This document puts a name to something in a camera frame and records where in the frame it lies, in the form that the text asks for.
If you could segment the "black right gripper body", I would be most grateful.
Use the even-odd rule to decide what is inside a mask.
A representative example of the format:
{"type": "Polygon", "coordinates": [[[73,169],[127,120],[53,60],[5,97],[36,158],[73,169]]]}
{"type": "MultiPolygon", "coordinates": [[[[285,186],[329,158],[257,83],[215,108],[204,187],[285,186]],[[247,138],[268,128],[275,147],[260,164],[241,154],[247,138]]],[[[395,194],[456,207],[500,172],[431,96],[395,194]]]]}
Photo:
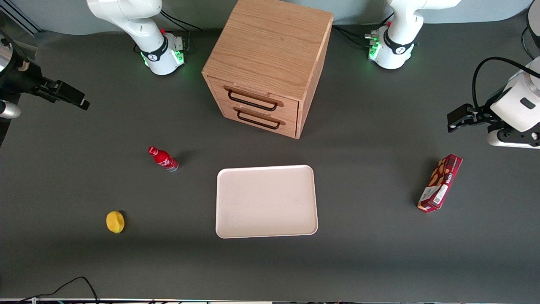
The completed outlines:
{"type": "Polygon", "coordinates": [[[44,83],[41,68],[5,32],[1,33],[1,95],[31,94],[44,83]]]}

